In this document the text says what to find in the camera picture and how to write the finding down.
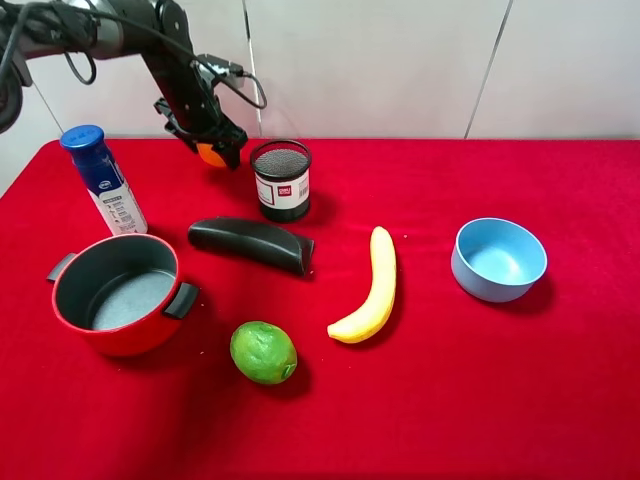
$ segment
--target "white wall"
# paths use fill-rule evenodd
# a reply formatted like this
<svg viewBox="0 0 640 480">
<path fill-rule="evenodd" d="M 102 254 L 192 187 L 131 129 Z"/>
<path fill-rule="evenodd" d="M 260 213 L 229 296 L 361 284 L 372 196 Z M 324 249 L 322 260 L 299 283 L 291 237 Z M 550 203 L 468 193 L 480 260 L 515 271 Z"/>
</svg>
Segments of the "white wall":
<svg viewBox="0 0 640 480">
<path fill-rule="evenodd" d="M 473 137 L 640 134 L 640 1 L 516 0 Z"/>
<path fill-rule="evenodd" d="M 18 121 L 0 136 L 0 196 L 40 147 L 56 139 L 60 129 L 35 87 L 23 89 Z"/>
<path fill-rule="evenodd" d="M 247 0 L 266 136 L 457 137 L 507 0 Z"/>
<path fill-rule="evenodd" d="M 509 3 L 246 0 L 253 61 L 269 96 L 263 135 L 462 138 L 469 125 L 472 137 L 638 135 L 640 2 L 514 0 L 489 70 Z M 252 68 L 242 0 L 181 4 L 197 53 Z M 36 89 L 25 90 L 22 117 L 0 136 L 0 193 L 59 136 L 56 121 L 164 135 L 153 109 L 160 92 L 141 59 L 99 62 L 91 87 L 62 57 L 30 67 L 55 118 Z M 257 136 L 255 109 L 224 90 L 225 111 Z"/>
</svg>

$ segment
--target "blue spray can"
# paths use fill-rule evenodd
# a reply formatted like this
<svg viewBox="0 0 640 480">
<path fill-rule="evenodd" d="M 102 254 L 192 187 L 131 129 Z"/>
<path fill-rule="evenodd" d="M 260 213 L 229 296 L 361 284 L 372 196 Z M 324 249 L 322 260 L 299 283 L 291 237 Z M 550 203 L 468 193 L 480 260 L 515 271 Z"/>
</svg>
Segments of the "blue spray can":
<svg viewBox="0 0 640 480">
<path fill-rule="evenodd" d="M 147 222 L 104 142 L 104 131 L 95 125 L 74 127 L 62 135 L 60 145 L 71 154 L 111 233 L 146 233 Z"/>
</svg>

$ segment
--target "black cylindrical container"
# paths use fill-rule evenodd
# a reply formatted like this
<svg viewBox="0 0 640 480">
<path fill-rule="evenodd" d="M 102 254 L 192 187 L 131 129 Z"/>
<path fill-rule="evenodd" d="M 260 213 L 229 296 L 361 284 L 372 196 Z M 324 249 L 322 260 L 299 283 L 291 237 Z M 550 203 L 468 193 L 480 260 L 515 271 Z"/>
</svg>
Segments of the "black cylindrical container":
<svg viewBox="0 0 640 480">
<path fill-rule="evenodd" d="M 293 222 L 311 208 L 311 152 L 300 142 L 272 140 L 251 152 L 260 210 L 273 222 Z"/>
</svg>

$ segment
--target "toy fruit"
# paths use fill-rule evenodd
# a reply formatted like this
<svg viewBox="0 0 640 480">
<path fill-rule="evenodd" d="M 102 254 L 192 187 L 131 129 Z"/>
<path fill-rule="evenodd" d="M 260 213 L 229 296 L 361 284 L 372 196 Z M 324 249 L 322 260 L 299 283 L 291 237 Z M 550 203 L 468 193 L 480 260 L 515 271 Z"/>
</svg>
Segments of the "toy fruit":
<svg viewBox="0 0 640 480">
<path fill-rule="evenodd" d="M 374 335 L 387 322 L 396 293 L 396 253 L 391 235 L 382 227 L 371 234 L 371 291 L 362 306 L 351 315 L 329 325 L 331 338 L 357 343 Z"/>
<path fill-rule="evenodd" d="M 233 332 L 231 357 L 248 378 L 268 385 L 284 382 L 298 364 L 289 336 L 265 322 L 247 322 Z"/>
<path fill-rule="evenodd" d="M 211 149 L 211 145 L 206 143 L 198 143 L 198 153 L 200 154 L 200 158 L 202 158 L 205 162 L 213 167 L 226 167 L 224 160 L 222 157 L 218 155 Z"/>
</svg>

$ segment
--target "container label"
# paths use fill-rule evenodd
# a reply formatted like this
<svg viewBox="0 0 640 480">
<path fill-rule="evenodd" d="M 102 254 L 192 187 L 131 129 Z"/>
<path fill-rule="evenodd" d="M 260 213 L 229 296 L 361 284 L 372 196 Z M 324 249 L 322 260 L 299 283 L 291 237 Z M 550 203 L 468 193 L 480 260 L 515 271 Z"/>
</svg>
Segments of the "container label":
<svg viewBox="0 0 640 480">
<path fill-rule="evenodd" d="M 309 170 L 287 182 L 271 182 L 256 175 L 258 198 L 264 205 L 277 210 L 290 210 L 309 198 Z"/>
<path fill-rule="evenodd" d="M 89 194 L 112 234 L 147 233 L 147 222 L 127 182 L 98 196 L 91 190 Z"/>
</svg>

